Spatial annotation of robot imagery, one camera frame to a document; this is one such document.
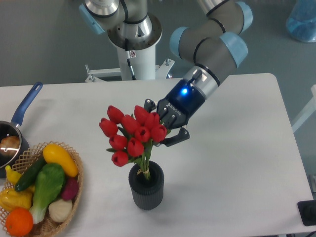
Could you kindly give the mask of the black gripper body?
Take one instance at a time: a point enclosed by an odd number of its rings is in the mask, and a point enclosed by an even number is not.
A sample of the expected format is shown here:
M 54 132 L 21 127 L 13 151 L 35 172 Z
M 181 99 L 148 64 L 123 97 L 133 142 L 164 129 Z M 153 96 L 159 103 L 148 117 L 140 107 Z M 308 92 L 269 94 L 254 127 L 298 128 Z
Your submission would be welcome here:
M 205 102 L 204 96 L 188 81 L 180 80 L 157 104 L 157 113 L 167 129 L 180 128 Z

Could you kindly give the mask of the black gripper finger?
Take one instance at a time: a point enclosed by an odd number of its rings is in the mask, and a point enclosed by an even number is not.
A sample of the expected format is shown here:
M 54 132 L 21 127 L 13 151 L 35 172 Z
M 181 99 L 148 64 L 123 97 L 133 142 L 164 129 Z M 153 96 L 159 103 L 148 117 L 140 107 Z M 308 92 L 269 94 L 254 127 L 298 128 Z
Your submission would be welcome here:
M 159 147 L 160 145 L 165 145 L 166 147 L 170 147 L 186 141 L 190 138 L 190 134 L 185 126 L 182 126 L 177 135 L 174 135 L 169 138 L 165 138 L 163 141 L 159 143 L 153 143 L 154 146 Z
M 156 112 L 157 111 L 158 103 L 156 101 L 153 101 L 152 99 L 146 99 L 144 102 L 144 109 L 148 112 Z

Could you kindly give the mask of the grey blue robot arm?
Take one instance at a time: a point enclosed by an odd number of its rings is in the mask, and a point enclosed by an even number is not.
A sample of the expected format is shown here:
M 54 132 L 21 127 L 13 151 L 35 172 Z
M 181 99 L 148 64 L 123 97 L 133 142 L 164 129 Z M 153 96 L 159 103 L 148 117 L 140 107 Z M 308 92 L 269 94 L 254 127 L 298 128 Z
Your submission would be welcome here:
M 207 22 L 201 27 L 176 29 L 171 52 L 193 67 L 157 102 L 147 100 L 167 129 L 179 133 L 163 140 L 166 146 L 189 138 L 191 116 L 243 62 L 248 49 L 240 37 L 252 23 L 250 7 L 231 0 L 199 1 Z M 145 0 L 86 0 L 79 6 L 82 18 L 96 34 L 106 33 L 116 47 L 123 80 L 151 80 L 167 75 L 156 67 L 156 44 L 162 35 L 160 21 L 148 12 Z

